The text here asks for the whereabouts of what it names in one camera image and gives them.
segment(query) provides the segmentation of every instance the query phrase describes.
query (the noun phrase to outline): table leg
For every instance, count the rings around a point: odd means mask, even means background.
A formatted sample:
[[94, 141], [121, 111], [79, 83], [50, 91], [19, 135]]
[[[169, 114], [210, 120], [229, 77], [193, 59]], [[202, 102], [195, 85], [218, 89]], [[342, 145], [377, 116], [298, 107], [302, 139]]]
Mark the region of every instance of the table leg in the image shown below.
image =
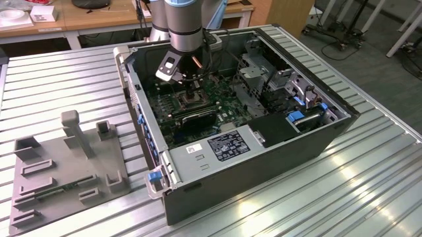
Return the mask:
[[390, 51], [388, 52], [386, 56], [390, 58], [397, 50], [400, 49], [400, 47], [402, 47], [406, 39], [409, 38], [410, 34], [414, 32], [416, 28], [418, 27], [420, 23], [422, 22], [422, 13], [420, 14], [420, 16], [417, 17], [416, 21], [412, 23], [409, 29], [405, 31], [405, 33], [402, 34], [401, 38], [398, 39], [396, 45], [393, 46], [393, 48], [390, 49]]
[[252, 14], [253, 14], [252, 11], [244, 12], [242, 18], [240, 21], [240, 28], [245, 28], [250, 26]]
[[420, 2], [417, 8], [414, 9], [413, 13], [408, 17], [405, 23], [402, 24], [401, 28], [398, 29], [400, 32], [404, 32], [405, 28], [409, 26], [409, 23], [412, 20], [416, 18], [418, 14], [421, 14], [421, 9], [422, 9], [422, 2]]
[[365, 23], [365, 26], [362, 28], [364, 34], [369, 31], [369, 28], [370, 28], [370, 26], [372, 26], [372, 24], [373, 24], [373, 22], [374, 22], [374, 20], [376, 20], [376, 18], [378, 16], [380, 12], [381, 12], [384, 4], [385, 4], [385, 0], [381, 0], [378, 5], [377, 5], [377, 8], [376, 8], [374, 12], [372, 13], [372, 15], [369, 17], [369, 21]]
[[333, 7], [334, 7], [336, 2], [337, 2], [337, 0], [330, 0], [329, 5], [328, 5], [328, 8], [326, 8], [326, 10], [324, 11], [322, 18], [321, 18], [321, 24], [322, 24], [322, 25], [325, 24], [325, 21], [326, 21], [328, 18], [329, 18], [329, 15], [330, 15], [330, 12], [332, 12], [332, 10], [333, 10]]
[[353, 3], [354, 3], [354, 0], [348, 0], [346, 5], [345, 5], [345, 7], [344, 7], [344, 10], [342, 10], [342, 12], [341, 12], [341, 14], [340, 14], [340, 16], [338, 16], [338, 18], [337, 18], [337, 21], [338, 21], [338, 22], [342, 22], [342, 21], [344, 21], [345, 16], [346, 16], [346, 13], [348, 13], [348, 11], [349, 11], [350, 6], [352, 6]]
[[73, 50], [82, 49], [78, 36], [79, 36], [78, 31], [65, 32], [65, 37], [67, 38], [67, 42], [69, 42], [69, 45], [71, 46]]

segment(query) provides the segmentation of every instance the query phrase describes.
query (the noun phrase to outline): circuit board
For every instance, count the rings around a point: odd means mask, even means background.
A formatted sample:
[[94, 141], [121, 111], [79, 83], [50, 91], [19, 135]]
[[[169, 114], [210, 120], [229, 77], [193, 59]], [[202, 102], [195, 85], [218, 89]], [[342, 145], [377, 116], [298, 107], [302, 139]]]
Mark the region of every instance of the circuit board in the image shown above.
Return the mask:
[[[237, 128], [253, 119], [236, 96], [232, 82], [233, 77], [222, 76], [210, 76], [195, 81], [197, 90], [191, 99], [187, 99], [186, 90], [178, 84], [166, 89], [169, 93], [163, 93], [163, 89], [170, 84], [161, 86], [155, 83], [149, 90], [150, 105], [171, 149]], [[203, 121], [199, 119], [195, 121], [199, 127], [193, 131], [181, 130], [182, 121], [201, 113], [214, 113], [217, 119], [206, 126], [202, 126]]]

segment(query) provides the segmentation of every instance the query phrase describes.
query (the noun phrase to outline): motherboard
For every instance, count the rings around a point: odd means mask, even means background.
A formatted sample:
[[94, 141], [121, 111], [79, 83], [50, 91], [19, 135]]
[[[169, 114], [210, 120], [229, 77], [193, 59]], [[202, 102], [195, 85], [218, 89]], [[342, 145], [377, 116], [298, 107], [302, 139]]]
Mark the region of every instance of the motherboard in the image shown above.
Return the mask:
[[194, 81], [189, 89], [154, 80], [149, 101], [170, 148], [232, 130], [253, 119], [233, 83], [234, 77], [218, 74]]

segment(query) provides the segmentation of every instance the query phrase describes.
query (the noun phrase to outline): white table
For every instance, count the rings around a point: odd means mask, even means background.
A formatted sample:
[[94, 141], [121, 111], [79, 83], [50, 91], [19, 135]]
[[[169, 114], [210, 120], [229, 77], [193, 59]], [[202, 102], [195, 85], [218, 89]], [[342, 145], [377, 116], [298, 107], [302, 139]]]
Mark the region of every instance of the white table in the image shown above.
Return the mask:
[[[380, 1], [378, 5], [377, 5], [377, 8], [376, 8], [374, 12], [370, 15], [369, 20], [368, 20], [366, 24], [364, 25], [364, 27], [361, 29], [361, 31], [364, 33], [366, 33], [366, 31], [369, 30], [369, 28], [370, 28], [370, 26], [372, 26], [372, 24], [373, 24], [373, 22], [374, 22], [374, 20], [376, 20], [376, 18], [378, 16], [380, 12], [381, 12], [381, 9], [384, 7], [385, 1], [386, 0], [381, 0]], [[337, 2], [337, 0], [330, 0], [330, 2], [329, 2], [328, 8], [326, 8], [326, 10], [324, 12], [324, 15], [322, 15], [322, 18], [321, 18], [321, 23], [322, 24], [325, 24], [325, 22], [326, 22], [326, 20], [329, 18], [329, 15], [330, 15], [330, 12], [333, 10], [336, 2]], [[349, 11], [349, 9], [352, 7], [352, 3], [353, 2], [354, 2], [354, 0], [348, 0], [348, 2], [345, 3], [345, 7], [342, 9], [342, 12], [340, 13], [338, 18], [336, 20], [337, 22], [342, 22], [344, 21], [346, 13], [348, 13], [348, 11]]]
[[414, 21], [414, 22], [410, 25], [410, 27], [408, 28], [408, 30], [405, 31], [405, 33], [402, 34], [402, 36], [398, 39], [398, 41], [396, 42], [396, 44], [392, 47], [390, 51], [388, 52], [386, 56], [389, 58], [393, 57], [393, 55], [396, 54], [397, 50], [402, 47], [405, 41], [408, 40], [409, 36], [416, 31], [416, 28], [418, 27], [418, 25], [422, 22], [422, 0], [418, 0], [418, 1], [420, 1], [420, 4], [418, 4], [417, 8], [414, 9], [413, 13], [409, 15], [409, 17], [408, 17], [402, 27], [398, 29], [398, 31], [402, 32], [405, 30], [405, 28], [409, 26], [409, 23], [412, 21]]

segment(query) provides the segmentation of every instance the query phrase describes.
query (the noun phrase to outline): aluminum table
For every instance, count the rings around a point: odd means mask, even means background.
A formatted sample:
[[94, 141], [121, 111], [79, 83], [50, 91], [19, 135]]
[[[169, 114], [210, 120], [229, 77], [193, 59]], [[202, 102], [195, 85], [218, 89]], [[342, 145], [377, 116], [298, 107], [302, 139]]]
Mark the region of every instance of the aluminum table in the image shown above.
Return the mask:
[[58, 113], [82, 129], [118, 124], [133, 192], [25, 236], [420, 236], [422, 137], [289, 35], [262, 29], [362, 113], [321, 156], [174, 226], [149, 197], [147, 164], [113, 60], [115, 45], [13, 58], [2, 67], [0, 236], [9, 235], [15, 138], [63, 136]]

